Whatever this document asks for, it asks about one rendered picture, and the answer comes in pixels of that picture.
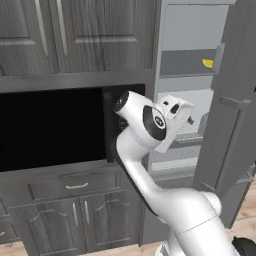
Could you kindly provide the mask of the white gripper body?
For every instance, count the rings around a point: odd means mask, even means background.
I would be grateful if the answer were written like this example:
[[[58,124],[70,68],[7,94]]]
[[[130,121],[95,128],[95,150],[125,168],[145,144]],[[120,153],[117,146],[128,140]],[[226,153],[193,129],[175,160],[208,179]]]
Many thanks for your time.
[[[194,105],[183,99],[161,99],[156,106],[165,118],[166,138],[155,148],[155,151],[166,153],[178,131],[191,118]]]

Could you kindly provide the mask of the pale fridge drawer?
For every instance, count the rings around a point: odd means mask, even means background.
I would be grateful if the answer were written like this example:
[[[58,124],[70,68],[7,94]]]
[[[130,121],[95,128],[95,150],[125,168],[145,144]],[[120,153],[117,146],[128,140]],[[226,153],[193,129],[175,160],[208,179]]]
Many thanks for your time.
[[[152,152],[152,171],[195,164],[202,141],[203,137],[197,133],[178,134],[166,153]]]

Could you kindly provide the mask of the grey fridge door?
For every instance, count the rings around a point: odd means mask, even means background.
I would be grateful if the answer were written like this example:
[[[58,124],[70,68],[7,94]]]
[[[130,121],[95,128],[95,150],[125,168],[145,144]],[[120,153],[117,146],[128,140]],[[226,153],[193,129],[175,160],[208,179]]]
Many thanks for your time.
[[[229,8],[213,91],[193,187],[218,195],[221,220],[230,228],[256,162],[256,0],[237,0]]]

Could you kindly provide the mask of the grey fridge shelf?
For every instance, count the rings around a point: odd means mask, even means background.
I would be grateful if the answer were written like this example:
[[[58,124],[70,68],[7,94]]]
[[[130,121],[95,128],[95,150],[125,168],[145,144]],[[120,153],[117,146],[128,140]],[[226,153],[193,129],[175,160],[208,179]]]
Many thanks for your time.
[[[160,77],[210,75],[213,71],[203,64],[203,59],[213,60],[215,49],[163,51]]]

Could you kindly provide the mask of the grey fridge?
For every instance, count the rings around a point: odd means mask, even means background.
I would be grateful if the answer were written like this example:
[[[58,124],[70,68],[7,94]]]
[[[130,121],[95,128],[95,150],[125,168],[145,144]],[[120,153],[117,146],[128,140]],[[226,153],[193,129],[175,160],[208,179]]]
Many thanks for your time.
[[[157,71],[154,98],[172,95],[194,104],[193,125],[185,125],[178,134],[197,133],[204,136],[213,99],[213,78],[218,74],[225,49],[228,11],[237,0],[165,0],[161,10]],[[160,77],[163,51],[215,49],[213,74],[199,76]],[[198,163],[152,171],[152,152],[144,162],[153,179],[162,187],[193,187]]]

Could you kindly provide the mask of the dark wood base cupboard door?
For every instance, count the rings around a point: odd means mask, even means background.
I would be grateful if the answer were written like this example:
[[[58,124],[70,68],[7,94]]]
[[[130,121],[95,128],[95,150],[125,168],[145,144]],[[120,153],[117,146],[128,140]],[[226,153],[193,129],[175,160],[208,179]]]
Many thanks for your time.
[[[90,225],[85,215],[86,200]],[[80,206],[89,253],[138,243],[141,200],[134,192],[123,190],[83,196]]]
[[[76,204],[79,226],[74,220]],[[78,256],[86,252],[77,199],[16,206],[10,209],[28,256]]]

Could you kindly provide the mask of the black microwave oven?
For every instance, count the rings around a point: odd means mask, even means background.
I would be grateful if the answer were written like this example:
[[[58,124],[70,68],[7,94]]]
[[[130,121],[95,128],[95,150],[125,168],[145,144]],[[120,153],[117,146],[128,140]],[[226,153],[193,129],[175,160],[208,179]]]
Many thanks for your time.
[[[114,112],[143,84],[0,93],[0,172],[114,161],[110,142],[127,122]]]

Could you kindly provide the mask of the dark wood drawer front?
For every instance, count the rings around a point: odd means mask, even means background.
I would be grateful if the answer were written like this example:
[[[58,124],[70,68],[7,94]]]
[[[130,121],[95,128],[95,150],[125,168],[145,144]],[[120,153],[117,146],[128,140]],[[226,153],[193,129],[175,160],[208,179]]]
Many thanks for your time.
[[[0,243],[10,242],[19,238],[14,226],[8,222],[0,222],[0,232],[5,232],[5,235],[0,236]]]
[[[66,185],[80,185],[88,182],[82,189],[67,190]],[[46,199],[66,195],[75,195],[95,191],[103,191],[120,187],[120,174],[117,171],[92,173],[72,173],[51,176],[48,180],[29,184],[34,199]]]

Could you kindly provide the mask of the dark wood wall cupboard door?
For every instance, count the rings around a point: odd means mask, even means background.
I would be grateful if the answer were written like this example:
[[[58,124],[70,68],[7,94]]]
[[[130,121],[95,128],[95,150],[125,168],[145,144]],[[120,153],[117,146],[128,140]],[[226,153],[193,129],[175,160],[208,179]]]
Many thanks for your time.
[[[42,46],[35,1],[0,0],[0,76],[58,72],[49,0],[39,1],[48,58]]]
[[[157,0],[62,0],[68,56],[56,0],[49,0],[62,73],[152,67]]]

